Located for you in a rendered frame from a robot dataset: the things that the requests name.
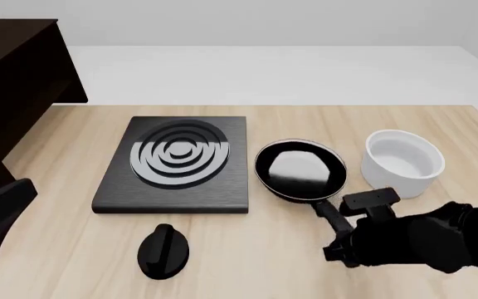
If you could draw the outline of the black frying pan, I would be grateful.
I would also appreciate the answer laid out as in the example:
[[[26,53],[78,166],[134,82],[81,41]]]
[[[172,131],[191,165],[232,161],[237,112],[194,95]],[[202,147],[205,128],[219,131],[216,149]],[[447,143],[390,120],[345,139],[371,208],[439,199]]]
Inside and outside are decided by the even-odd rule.
[[[256,177],[275,196],[311,206],[329,223],[336,238],[353,231],[329,201],[344,188],[348,178],[344,161],[332,149],[314,141],[278,140],[259,151],[254,168]]]

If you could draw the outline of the dark wood cabinet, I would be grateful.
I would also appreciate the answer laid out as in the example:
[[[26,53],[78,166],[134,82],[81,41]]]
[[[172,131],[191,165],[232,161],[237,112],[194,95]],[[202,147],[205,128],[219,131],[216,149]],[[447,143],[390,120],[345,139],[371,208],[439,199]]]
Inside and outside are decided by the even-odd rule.
[[[3,159],[49,107],[87,101],[56,19],[0,19],[0,188],[15,180]]]

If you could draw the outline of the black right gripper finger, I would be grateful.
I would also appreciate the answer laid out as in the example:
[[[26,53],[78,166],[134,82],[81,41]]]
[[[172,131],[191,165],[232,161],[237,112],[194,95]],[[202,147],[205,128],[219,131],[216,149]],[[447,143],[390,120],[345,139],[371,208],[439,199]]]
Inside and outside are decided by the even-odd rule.
[[[346,238],[336,238],[323,248],[323,254],[325,261],[348,263],[348,240]]]

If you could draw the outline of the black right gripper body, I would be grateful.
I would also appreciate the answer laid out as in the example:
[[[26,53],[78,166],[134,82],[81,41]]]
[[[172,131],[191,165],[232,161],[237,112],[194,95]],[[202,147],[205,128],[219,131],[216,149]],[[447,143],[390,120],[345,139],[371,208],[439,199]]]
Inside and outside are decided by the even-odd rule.
[[[393,220],[373,221],[360,218],[350,236],[351,253],[359,266],[382,266],[393,263],[388,241]]]

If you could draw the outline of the round black stove knob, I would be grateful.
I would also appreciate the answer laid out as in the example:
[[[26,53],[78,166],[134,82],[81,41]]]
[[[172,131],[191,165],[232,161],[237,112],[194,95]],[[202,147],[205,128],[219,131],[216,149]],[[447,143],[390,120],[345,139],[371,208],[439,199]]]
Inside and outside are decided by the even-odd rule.
[[[137,254],[142,273],[158,281],[176,276],[188,259],[188,240],[168,223],[159,224],[140,244]]]

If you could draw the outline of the flat black stove plate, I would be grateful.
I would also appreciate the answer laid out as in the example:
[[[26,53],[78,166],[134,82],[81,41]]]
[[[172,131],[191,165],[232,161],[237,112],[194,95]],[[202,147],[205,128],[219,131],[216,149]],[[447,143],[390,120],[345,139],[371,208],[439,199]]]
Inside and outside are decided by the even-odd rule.
[[[247,213],[245,116],[133,116],[94,213]]]

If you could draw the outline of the small black plate on stalk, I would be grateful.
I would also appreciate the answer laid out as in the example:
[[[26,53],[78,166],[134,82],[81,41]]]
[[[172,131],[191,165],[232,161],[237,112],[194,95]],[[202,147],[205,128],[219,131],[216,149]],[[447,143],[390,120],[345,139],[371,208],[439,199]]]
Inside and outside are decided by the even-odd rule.
[[[343,216],[349,217],[365,214],[374,222],[388,221],[396,218],[392,205],[401,201],[397,192],[392,188],[346,194],[342,199],[339,211]]]

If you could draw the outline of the white round pot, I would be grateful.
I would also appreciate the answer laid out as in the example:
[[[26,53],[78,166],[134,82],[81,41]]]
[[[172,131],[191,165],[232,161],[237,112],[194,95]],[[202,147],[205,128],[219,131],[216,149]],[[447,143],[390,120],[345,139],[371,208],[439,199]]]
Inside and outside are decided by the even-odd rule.
[[[431,142],[402,130],[379,130],[365,141],[361,174],[373,189],[390,187],[401,199],[423,194],[446,167]]]

